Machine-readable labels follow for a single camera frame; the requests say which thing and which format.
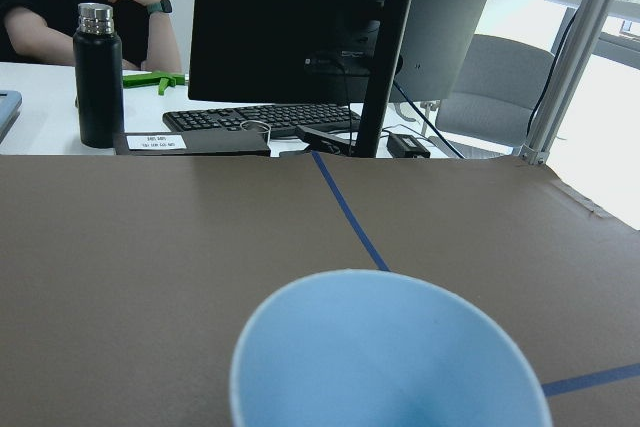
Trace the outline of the person in black shirt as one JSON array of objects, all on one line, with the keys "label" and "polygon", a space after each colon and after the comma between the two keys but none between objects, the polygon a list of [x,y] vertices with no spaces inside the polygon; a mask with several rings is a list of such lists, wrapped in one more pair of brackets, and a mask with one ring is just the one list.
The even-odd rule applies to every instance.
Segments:
[{"label": "person in black shirt", "polygon": [[170,0],[1,0],[2,61],[74,65],[81,3],[112,8],[124,69],[181,71]]}]

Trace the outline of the black water bottle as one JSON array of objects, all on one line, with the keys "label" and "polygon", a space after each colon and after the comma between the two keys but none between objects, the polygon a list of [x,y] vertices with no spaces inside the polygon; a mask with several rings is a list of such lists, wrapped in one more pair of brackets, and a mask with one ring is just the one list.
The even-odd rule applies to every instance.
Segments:
[{"label": "black water bottle", "polygon": [[113,136],[124,130],[122,46],[112,7],[78,5],[73,53],[81,142],[111,148]]}]

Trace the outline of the aluminium frame post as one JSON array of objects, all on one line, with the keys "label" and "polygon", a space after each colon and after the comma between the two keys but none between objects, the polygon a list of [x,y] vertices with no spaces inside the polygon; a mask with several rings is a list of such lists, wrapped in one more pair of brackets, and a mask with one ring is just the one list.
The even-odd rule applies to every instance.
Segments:
[{"label": "aluminium frame post", "polygon": [[639,0],[549,0],[576,10],[548,89],[537,110],[520,156],[531,164],[546,162],[566,110],[580,82],[605,20],[612,16],[637,22]]}]

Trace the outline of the green plastic clamp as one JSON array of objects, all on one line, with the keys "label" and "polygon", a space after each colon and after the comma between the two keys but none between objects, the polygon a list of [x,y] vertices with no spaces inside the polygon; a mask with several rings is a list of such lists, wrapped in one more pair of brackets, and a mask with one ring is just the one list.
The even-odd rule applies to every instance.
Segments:
[{"label": "green plastic clamp", "polygon": [[163,96],[168,88],[174,88],[176,86],[186,86],[188,84],[188,81],[189,77],[187,74],[153,71],[124,75],[123,88],[131,89],[156,86],[157,93],[160,96]]}]

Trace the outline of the black flat box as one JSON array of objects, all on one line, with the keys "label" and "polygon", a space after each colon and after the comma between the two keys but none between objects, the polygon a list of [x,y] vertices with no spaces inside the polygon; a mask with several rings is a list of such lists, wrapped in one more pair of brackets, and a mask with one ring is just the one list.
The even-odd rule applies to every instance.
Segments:
[{"label": "black flat box", "polygon": [[134,156],[271,155],[267,142],[253,131],[119,133],[113,147],[117,155]]}]

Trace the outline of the grey office chair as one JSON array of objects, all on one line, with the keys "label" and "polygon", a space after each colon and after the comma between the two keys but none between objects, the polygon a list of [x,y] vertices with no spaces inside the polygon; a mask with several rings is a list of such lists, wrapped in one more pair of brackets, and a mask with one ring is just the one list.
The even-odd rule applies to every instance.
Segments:
[{"label": "grey office chair", "polygon": [[436,128],[521,147],[554,60],[551,52],[539,47],[474,35],[454,87],[438,109]]}]

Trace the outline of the light blue plastic cup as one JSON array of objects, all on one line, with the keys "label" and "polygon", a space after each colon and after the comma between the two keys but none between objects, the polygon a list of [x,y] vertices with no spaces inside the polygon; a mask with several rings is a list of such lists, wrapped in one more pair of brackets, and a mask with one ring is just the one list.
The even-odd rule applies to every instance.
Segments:
[{"label": "light blue plastic cup", "polygon": [[548,426],[540,383],[487,314],[441,287],[374,270],[295,280],[236,343],[237,426]]}]

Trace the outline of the black keyboard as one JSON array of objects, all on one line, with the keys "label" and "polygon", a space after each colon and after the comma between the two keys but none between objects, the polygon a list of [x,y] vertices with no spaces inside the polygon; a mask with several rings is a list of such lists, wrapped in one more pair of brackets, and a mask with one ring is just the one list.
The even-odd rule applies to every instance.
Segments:
[{"label": "black keyboard", "polygon": [[360,115],[335,104],[266,104],[165,112],[164,124],[172,132],[198,130],[238,131],[245,121],[260,121],[272,138],[293,137],[299,126],[326,133],[357,131]]}]

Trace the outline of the black computer monitor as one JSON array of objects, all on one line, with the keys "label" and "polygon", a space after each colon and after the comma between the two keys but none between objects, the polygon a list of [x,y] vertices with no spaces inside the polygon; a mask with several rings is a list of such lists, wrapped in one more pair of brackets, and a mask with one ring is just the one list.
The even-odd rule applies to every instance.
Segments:
[{"label": "black computer monitor", "polygon": [[386,107],[449,96],[487,0],[194,0],[193,100],[360,104],[345,153],[372,157]]}]

